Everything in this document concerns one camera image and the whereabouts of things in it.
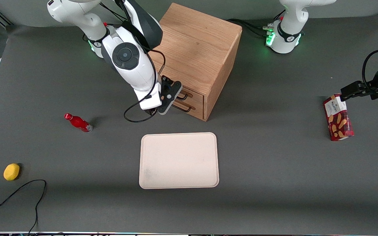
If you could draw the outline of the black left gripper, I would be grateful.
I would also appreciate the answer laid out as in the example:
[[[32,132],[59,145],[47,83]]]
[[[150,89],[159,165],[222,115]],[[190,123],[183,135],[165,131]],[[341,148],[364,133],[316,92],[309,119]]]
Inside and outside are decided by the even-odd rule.
[[[349,84],[341,89],[341,100],[346,101],[350,98],[370,96],[372,100],[378,99],[378,71],[371,81],[366,79],[366,66],[362,69],[362,82],[355,93],[355,84]]]

